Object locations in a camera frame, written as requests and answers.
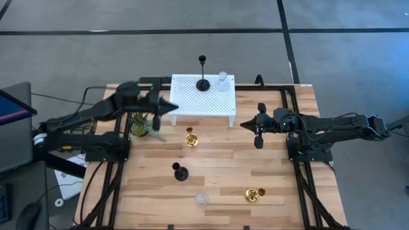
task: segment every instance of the gold cup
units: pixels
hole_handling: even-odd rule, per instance
[[[197,137],[196,134],[192,134],[193,127],[191,126],[186,127],[186,132],[189,133],[185,138],[186,144],[190,147],[196,146],[199,143],[199,138]]]
[[[245,191],[244,198],[248,203],[255,204],[259,199],[258,191],[255,188],[250,188]]]
[[[258,189],[258,194],[259,194],[260,196],[264,196],[264,195],[266,194],[266,190],[265,190],[264,188],[259,188],[259,189]]]
[[[248,203],[255,204],[259,200],[260,197],[266,194],[266,190],[264,188],[249,188],[245,191],[244,198]]]

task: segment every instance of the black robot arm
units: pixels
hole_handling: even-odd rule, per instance
[[[378,116],[341,116],[337,118],[317,118],[305,114],[297,114],[289,109],[274,110],[274,118],[266,114],[263,103],[258,104],[259,114],[252,120],[240,124],[256,134],[254,145],[263,147],[262,134],[294,133],[298,135],[299,150],[315,144],[328,144],[350,139],[383,141],[390,137],[385,122]]]
[[[75,112],[60,118],[49,119],[40,123],[43,132],[62,132],[90,121],[110,121],[126,112],[148,112],[154,114],[153,128],[159,130],[159,117],[177,109],[178,106],[159,97],[159,90],[154,86],[146,96],[139,94],[138,82],[126,82],[119,85],[110,97],[96,103],[89,109]]]
[[[141,96],[139,93],[138,82],[126,82],[119,85],[110,97],[89,109],[40,123],[34,136],[35,147],[45,152],[62,146],[72,146],[76,149],[100,153],[98,156],[103,156],[92,159],[93,154],[87,155],[89,161],[99,161],[101,158],[107,161],[120,161],[126,158],[115,156],[127,156],[124,152],[128,151],[130,141],[115,132],[107,132],[103,135],[68,135],[63,132],[91,121],[110,121],[127,112],[152,113],[153,129],[159,130],[160,117],[177,109],[178,106],[159,96],[158,85],[154,85],[146,96]]]

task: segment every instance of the wooden tabletop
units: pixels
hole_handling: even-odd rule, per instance
[[[295,89],[300,112],[319,116],[313,88],[295,85]],[[108,89],[105,97],[113,92]],[[168,91],[161,93],[165,99],[169,98]],[[236,91],[237,116],[232,128],[228,118],[179,116],[177,125],[171,126],[169,118],[164,116],[160,133],[166,142],[131,136],[132,147],[121,181],[115,229],[163,229],[168,224],[176,229],[242,229],[246,225],[251,229],[303,229],[286,134],[265,134],[264,148],[256,149],[254,134],[240,127],[240,123],[258,113],[258,102],[266,104],[271,116],[274,109],[282,107],[279,91]],[[96,134],[112,131],[114,123],[98,122]],[[192,126],[193,133],[199,137],[196,147],[185,144],[186,126]],[[189,170],[187,180],[180,182],[174,178],[172,164],[175,162]],[[84,185],[88,184],[97,165],[98,162],[88,165]],[[89,187],[84,216],[101,196],[106,165],[102,165]],[[311,165],[318,197],[338,222],[346,224],[334,172],[321,162]],[[85,187],[82,187],[76,222],[79,222]],[[256,204],[249,204],[244,198],[245,191],[259,187],[266,189],[266,196]],[[194,203],[199,192],[206,192],[210,198],[205,208]],[[308,198],[307,203],[314,225]],[[107,204],[105,224],[111,198]]]

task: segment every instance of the computer monitor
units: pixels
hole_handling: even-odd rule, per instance
[[[0,89],[0,126],[37,115],[37,111]]]

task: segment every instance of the white pegboard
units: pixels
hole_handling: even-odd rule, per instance
[[[170,116],[236,116],[235,76],[228,75],[229,89],[219,91],[216,84],[219,75],[204,75],[210,88],[200,91],[196,82],[201,74],[172,74],[171,94],[169,101],[179,105],[179,109],[171,111]]]

